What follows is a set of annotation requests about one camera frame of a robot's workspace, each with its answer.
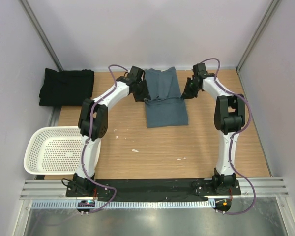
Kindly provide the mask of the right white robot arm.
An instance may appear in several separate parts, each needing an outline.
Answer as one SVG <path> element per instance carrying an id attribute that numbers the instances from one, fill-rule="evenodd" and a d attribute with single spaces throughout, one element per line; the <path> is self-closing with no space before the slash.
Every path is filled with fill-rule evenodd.
<path id="1" fill-rule="evenodd" d="M 210 194 L 226 195 L 236 185 L 234 160 L 239 132 L 245 126 L 244 96 L 235 94 L 220 83 L 216 74 L 208 73 L 206 65 L 198 63 L 187 78 L 182 99 L 193 99 L 199 91 L 205 91 L 215 99 L 214 126 L 219 131 L 219 153 L 212 180 L 199 186 L 208 188 Z"/>

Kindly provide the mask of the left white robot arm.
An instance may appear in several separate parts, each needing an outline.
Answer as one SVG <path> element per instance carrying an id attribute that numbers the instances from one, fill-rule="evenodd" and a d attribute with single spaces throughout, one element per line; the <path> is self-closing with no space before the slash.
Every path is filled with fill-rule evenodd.
<path id="1" fill-rule="evenodd" d="M 83 147 L 78 168 L 68 183 L 66 196 L 90 196 L 95 183 L 95 168 L 99 160 L 101 140 L 108 130 L 108 113 L 122 99 L 132 94 L 135 101 L 148 97 L 145 71 L 133 66 L 123 76 L 113 77 L 114 83 L 97 98 L 85 99 L 78 121 Z"/>

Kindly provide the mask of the blue-grey t shirt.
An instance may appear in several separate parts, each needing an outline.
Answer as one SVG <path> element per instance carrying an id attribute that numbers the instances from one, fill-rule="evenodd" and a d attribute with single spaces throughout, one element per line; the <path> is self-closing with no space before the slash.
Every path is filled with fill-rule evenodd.
<path id="1" fill-rule="evenodd" d="M 149 98 L 145 99 L 148 128 L 188 125 L 188 113 L 181 98 L 177 72 L 174 67 L 161 71 L 147 69 L 145 80 Z"/>

